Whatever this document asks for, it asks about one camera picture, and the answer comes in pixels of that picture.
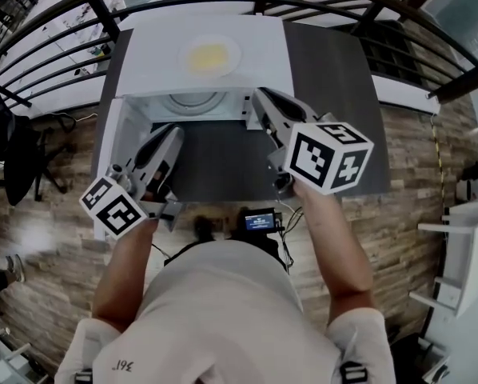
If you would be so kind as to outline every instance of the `white plate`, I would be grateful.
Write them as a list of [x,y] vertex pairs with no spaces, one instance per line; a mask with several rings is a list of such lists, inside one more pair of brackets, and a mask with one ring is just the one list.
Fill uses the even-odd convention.
[[[199,50],[205,49],[205,46],[217,46],[216,50],[220,51],[219,55],[224,57],[223,62],[209,68],[195,69],[192,61],[196,58],[192,58],[192,56],[195,56]],[[219,34],[202,35],[182,47],[178,61],[186,74],[199,78],[219,78],[230,74],[239,66],[241,63],[241,48],[230,37]]]

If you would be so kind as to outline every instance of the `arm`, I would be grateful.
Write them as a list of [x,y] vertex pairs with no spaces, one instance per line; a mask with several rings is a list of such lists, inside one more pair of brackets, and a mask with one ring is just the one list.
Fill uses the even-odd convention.
[[143,299],[146,264],[157,222],[145,221],[124,235],[95,290],[92,318],[123,333],[136,318]]
[[372,269],[333,195],[322,195],[296,181],[317,263],[331,296],[329,322],[360,307],[375,307]]

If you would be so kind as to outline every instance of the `wall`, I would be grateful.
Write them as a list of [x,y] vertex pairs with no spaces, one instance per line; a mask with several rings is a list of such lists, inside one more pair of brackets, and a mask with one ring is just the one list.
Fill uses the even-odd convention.
[[435,310],[426,338],[450,351],[451,374],[443,384],[478,384],[478,299],[458,319]]

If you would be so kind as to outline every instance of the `white t-shirt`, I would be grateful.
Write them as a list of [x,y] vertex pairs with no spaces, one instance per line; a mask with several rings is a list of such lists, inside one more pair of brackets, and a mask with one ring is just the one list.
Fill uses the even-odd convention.
[[361,364],[357,376],[366,369],[364,382],[395,383],[379,311],[342,314],[324,336],[305,319],[279,262],[255,246],[220,241],[163,269],[123,334],[82,320],[55,382],[72,384],[93,368],[96,384],[342,383],[345,362]]

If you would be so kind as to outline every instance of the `hand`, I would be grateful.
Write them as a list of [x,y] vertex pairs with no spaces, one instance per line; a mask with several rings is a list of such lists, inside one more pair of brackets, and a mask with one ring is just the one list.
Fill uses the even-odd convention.
[[154,219],[146,219],[145,221],[140,223],[138,226],[134,227],[129,232],[127,232],[124,235],[124,237],[127,236],[129,238],[141,238],[141,237],[152,238],[152,235],[157,230],[158,226],[159,226],[159,221]]
[[316,202],[326,203],[336,200],[333,194],[323,195],[296,178],[294,178],[293,189],[302,204],[306,202],[312,202],[312,204]]
[[154,234],[155,231],[157,230],[157,227],[159,226],[159,221],[155,219],[146,219],[142,223],[140,223],[136,229],[138,232],[141,233],[148,233],[148,234]]

